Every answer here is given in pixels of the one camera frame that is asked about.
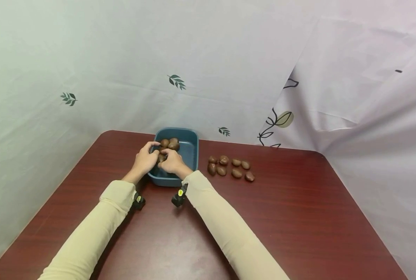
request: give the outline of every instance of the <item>fabric backdrop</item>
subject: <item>fabric backdrop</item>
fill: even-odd
[[[291,79],[256,144],[325,155],[416,280],[416,0],[333,1]]]
[[[166,126],[323,153],[416,280],[416,0],[0,1],[0,256],[98,135]]]
[[[106,130],[252,144],[321,8],[0,1],[0,256]]]

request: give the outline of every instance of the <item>forearm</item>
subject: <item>forearm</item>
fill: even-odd
[[[285,272],[237,211],[199,171],[186,177],[187,198],[241,280],[284,280]]]
[[[39,280],[87,280],[133,203],[135,186],[113,181],[99,203],[73,231]]]

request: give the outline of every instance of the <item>blue plastic tray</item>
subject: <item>blue plastic tray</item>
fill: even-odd
[[[163,139],[170,139],[176,137],[180,143],[178,154],[182,156],[184,163],[192,170],[197,170],[199,167],[199,136],[193,131],[184,128],[166,127],[157,132],[154,141],[160,142]],[[175,174],[167,173],[155,165],[149,171],[149,177],[155,185],[163,187],[181,187],[182,180]]]

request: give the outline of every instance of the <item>table surface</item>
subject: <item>table surface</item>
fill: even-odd
[[[0,280],[36,279],[97,204],[131,168],[153,135],[103,133],[0,259]],[[406,280],[321,154],[200,141],[199,168],[238,211],[291,280]],[[211,177],[208,157],[247,159],[253,183]],[[140,184],[146,206],[116,231],[91,279],[237,279],[190,203],[176,209],[175,188]]]

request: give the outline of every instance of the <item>person's right hand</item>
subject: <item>person's right hand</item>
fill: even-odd
[[[168,155],[168,158],[164,162],[158,163],[158,167],[166,171],[167,173],[174,173],[180,179],[185,179],[193,171],[187,167],[183,162],[182,156],[176,151],[171,149],[165,149],[161,151]]]

